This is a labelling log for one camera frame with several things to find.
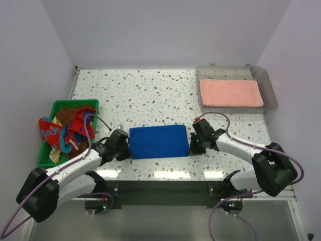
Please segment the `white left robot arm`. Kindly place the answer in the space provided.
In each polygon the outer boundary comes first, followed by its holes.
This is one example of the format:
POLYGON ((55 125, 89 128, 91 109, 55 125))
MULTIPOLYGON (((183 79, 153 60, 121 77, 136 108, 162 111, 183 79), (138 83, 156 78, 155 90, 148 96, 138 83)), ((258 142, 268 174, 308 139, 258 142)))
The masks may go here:
POLYGON ((66 163, 30 172, 16 201, 36 222, 42 222, 56 208, 78 196, 90 194, 99 197, 107 190, 107 183, 97 173, 97 168, 113 159, 131 157, 129 136, 121 129, 114 129, 104 143, 94 143, 79 156, 66 163))

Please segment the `pink towel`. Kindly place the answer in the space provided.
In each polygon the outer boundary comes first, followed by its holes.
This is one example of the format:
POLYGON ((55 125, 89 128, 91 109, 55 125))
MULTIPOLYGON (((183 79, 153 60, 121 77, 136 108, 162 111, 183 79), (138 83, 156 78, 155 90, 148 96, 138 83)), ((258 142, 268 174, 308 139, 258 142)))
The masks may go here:
POLYGON ((263 107, 255 80, 200 80, 201 103, 205 107, 263 107))

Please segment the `blue towel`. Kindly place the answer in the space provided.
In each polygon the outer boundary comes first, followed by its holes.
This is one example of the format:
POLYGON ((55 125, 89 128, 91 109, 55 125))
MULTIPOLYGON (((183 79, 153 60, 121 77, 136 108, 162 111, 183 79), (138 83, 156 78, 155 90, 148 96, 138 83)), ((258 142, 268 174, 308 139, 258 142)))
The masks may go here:
POLYGON ((186 157, 189 155, 186 126, 130 128, 129 148, 133 159, 186 157))

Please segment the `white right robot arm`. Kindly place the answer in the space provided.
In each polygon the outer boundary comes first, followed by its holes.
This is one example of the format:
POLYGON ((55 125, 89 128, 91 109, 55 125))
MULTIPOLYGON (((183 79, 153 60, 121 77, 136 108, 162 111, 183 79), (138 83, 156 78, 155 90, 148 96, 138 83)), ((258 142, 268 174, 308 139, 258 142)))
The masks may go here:
POLYGON ((253 166, 252 171, 237 170, 224 179, 223 190, 229 197, 235 197, 243 189, 260 189, 275 197, 298 178, 296 168, 277 143, 262 145, 238 140, 224 129, 214 130, 204 118, 195 119, 193 128, 190 155, 201 155, 211 149, 253 166))

